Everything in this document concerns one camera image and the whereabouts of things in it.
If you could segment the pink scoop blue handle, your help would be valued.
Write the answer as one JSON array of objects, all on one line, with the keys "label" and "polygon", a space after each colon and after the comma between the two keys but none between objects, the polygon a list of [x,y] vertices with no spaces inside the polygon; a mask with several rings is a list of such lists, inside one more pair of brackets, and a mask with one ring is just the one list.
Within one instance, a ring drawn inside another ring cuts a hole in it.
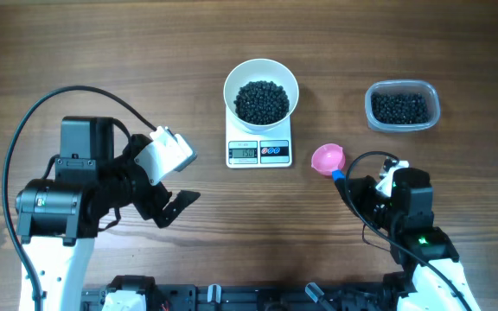
[{"label": "pink scoop blue handle", "polygon": [[334,172],[341,172],[346,163],[344,148],[335,143],[319,147],[311,157],[311,167],[324,177],[332,177]]}]

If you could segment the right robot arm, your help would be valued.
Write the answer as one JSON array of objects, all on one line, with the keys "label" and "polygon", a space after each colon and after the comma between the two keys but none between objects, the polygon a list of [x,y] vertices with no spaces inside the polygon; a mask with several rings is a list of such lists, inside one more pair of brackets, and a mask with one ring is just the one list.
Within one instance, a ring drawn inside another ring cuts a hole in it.
[{"label": "right robot arm", "polygon": [[371,176],[332,179],[343,202],[390,239],[390,254],[401,272],[382,282],[351,285],[357,299],[378,310],[477,310],[460,256],[449,236],[433,225],[430,176],[417,168],[391,168],[381,181]]}]

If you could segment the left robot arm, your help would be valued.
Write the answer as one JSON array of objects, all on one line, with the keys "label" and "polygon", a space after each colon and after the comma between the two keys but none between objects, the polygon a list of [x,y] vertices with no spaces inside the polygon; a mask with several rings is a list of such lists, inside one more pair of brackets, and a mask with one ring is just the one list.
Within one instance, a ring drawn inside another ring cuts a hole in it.
[{"label": "left robot arm", "polygon": [[53,179],[34,179],[16,197],[17,233],[37,280],[44,310],[78,310],[86,268],[110,211],[133,205],[144,220],[169,226],[200,193],[172,194],[162,184],[180,172],[196,153],[179,134],[157,127],[149,135],[128,135],[120,156],[114,155],[112,117],[64,117],[61,149],[50,168]]}]

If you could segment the white digital kitchen scale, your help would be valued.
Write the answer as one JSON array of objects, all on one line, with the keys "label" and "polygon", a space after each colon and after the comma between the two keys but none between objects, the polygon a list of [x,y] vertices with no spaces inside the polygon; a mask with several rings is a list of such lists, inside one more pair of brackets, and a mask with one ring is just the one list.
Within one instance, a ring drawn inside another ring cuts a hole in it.
[{"label": "white digital kitchen scale", "polygon": [[247,129],[226,113],[226,165],[229,168],[287,168],[292,164],[291,119],[264,131]]}]

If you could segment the black beans in bowl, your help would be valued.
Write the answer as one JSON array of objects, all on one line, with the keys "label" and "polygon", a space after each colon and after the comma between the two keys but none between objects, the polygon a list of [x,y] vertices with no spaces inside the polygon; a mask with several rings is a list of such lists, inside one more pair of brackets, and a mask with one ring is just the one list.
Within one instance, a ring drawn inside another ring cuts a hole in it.
[{"label": "black beans in bowl", "polygon": [[275,124],[290,109],[285,89],[264,80],[251,81],[242,86],[233,103],[238,118],[255,125]]}]

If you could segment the white bowl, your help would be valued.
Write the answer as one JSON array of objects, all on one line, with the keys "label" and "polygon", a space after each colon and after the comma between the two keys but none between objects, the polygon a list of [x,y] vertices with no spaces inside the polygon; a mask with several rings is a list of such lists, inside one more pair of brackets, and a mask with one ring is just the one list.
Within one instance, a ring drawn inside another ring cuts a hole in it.
[{"label": "white bowl", "polygon": [[[235,113],[235,100],[239,89],[251,81],[272,81],[282,86],[290,101],[290,109],[287,115],[275,124],[255,125],[249,124],[238,118]],[[279,123],[291,118],[292,112],[296,109],[299,100],[299,85],[295,75],[288,67],[282,63],[269,59],[252,59],[237,65],[227,76],[223,86],[223,98],[226,110],[229,110],[247,129],[254,131],[264,131],[277,126]]]}]

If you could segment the clear plastic container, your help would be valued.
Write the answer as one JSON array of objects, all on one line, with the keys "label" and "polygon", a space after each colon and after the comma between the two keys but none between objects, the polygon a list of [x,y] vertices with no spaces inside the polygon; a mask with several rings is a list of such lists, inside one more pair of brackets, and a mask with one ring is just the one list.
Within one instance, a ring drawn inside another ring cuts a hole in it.
[{"label": "clear plastic container", "polygon": [[[373,93],[420,93],[425,97],[429,119],[422,124],[383,124],[372,113],[371,97]],[[402,133],[430,129],[441,115],[441,108],[436,89],[430,83],[416,79],[385,80],[372,84],[365,95],[365,113],[371,130],[385,133]]]}]

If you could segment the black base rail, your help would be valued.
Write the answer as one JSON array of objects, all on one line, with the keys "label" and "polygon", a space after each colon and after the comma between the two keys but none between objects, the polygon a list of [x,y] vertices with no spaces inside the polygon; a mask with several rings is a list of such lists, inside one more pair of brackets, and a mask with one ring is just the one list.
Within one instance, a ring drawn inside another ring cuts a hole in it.
[{"label": "black base rail", "polygon": [[84,289],[81,310],[102,310],[112,294],[128,290],[143,296],[149,310],[395,310],[397,300],[407,297],[413,286],[405,285],[403,274],[385,275],[381,282],[349,282],[337,286],[315,283],[312,294],[303,287],[223,287],[212,284],[157,284],[150,276],[117,276],[99,289]]}]

